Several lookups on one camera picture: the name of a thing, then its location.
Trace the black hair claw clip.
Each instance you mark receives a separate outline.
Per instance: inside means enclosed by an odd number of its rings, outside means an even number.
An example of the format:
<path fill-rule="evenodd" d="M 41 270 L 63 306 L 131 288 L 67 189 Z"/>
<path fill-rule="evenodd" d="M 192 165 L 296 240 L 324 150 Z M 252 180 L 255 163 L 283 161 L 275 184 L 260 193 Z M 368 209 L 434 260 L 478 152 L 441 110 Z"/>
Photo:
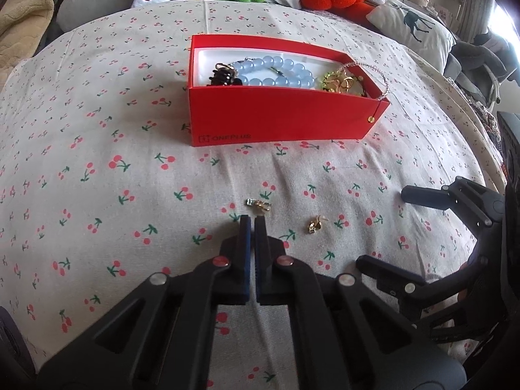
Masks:
<path fill-rule="evenodd" d="M 240 78 L 238 78 L 238 75 L 236 75 L 235 78 L 225 78 L 219 75 L 215 75 L 213 72 L 213 75 L 209 77 L 210 85 L 211 86 L 237 86 L 237 85 L 243 85 L 243 82 Z"/>

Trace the small gold stud earring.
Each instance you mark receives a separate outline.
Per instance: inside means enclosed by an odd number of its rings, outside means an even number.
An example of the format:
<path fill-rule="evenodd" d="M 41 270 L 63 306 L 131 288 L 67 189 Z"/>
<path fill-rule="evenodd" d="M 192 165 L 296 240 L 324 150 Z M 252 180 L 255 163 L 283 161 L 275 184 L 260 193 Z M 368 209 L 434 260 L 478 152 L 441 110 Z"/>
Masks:
<path fill-rule="evenodd" d="M 309 234 L 315 234 L 317 231 L 320 231 L 323 228 L 323 223 L 327 221 L 328 218 L 326 218 L 325 216 L 315 216 L 312 220 L 309 221 L 307 225 L 307 232 Z"/>

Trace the cherry print bed sheet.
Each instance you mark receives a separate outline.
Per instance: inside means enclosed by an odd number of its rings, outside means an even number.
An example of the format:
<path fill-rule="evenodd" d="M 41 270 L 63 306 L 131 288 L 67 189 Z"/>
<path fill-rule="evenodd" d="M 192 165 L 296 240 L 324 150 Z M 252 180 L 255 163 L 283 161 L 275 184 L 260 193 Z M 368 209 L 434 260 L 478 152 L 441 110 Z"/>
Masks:
<path fill-rule="evenodd" d="M 360 139 L 191 144 L 191 39 L 237 34 L 346 53 L 390 102 Z M 244 85 L 366 96 L 346 66 L 315 78 L 288 57 L 228 63 Z M 279 5 L 178 0 L 94 20 L 22 62 L 1 94 L 1 386 L 41 367 L 150 275 L 187 274 L 251 219 L 249 301 L 219 305 L 204 389 L 301 389 L 289 313 L 255 297 L 254 222 L 317 274 L 369 255 L 428 284 L 465 268 L 476 239 L 405 186 L 457 176 L 499 194 L 502 156 L 468 99 L 396 41 Z M 315 234 L 307 225 L 328 218 Z"/>

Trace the white deer print pillow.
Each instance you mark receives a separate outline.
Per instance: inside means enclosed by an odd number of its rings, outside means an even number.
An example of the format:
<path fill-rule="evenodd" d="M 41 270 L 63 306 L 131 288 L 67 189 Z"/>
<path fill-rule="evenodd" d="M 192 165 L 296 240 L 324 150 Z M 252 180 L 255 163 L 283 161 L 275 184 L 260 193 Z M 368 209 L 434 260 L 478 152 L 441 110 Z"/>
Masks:
<path fill-rule="evenodd" d="M 408 47 L 439 72 L 445 71 L 456 39 L 442 23 L 398 0 L 376 6 L 366 19 L 383 35 Z"/>

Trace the red OnePlus box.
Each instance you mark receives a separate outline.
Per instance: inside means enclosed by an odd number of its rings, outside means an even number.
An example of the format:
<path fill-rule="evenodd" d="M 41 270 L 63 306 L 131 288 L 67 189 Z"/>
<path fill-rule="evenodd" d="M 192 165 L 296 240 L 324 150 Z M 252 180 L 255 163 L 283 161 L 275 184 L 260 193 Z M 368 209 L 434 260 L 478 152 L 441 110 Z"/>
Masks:
<path fill-rule="evenodd" d="M 219 62 L 288 57 L 315 78 L 346 66 L 363 78 L 366 96 L 265 85 L 211 86 Z M 195 147 L 261 142 L 360 139 L 390 102 L 366 69 L 346 53 L 298 41 L 252 35 L 199 34 L 191 39 L 188 111 Z"/>

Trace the beige quilted blanket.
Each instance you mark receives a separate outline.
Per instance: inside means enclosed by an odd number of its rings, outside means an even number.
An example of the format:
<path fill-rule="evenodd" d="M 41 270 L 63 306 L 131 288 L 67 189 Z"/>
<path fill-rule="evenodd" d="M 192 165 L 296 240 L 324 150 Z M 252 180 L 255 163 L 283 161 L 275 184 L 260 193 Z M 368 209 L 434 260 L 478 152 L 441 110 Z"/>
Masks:
<path fill-rule="evenodd" d="M 1 8 L 1 83 L 32 57 L 55 11 L 55 0 L 6 0 Z"/>

